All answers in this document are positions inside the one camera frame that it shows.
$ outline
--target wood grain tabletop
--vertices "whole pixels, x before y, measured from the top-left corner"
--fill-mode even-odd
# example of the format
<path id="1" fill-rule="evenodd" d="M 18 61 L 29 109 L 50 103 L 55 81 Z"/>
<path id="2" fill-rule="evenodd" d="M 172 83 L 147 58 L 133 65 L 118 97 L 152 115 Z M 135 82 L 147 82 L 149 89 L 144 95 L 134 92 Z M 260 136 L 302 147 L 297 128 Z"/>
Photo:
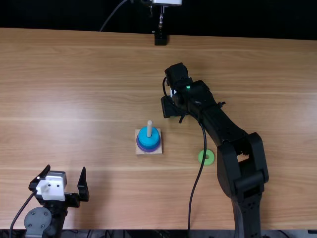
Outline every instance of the wood grain tabletop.
<path id="1" fill-rule="evenodd" d="M 203 136 L 186 117 L 164 119 L 164 70 L 183 62 L 223 110 L 263 140 L 269 182 L 262 229 L 317 225 L 317 42 L 0 29 L 0 228 L 8 229 L 47 165 L 76 192 L 83 166 L 90 201 L 65 229 L 186 229 Z M 135 129 L 151 119 L 162 155 L 135 155 Z M 208 148 L 216 151 L 208 138 Z M 31 200 L 25 214 L 39 204 Z M 204 167 L 193 229 L 233 229 L 231 201 Z"/>

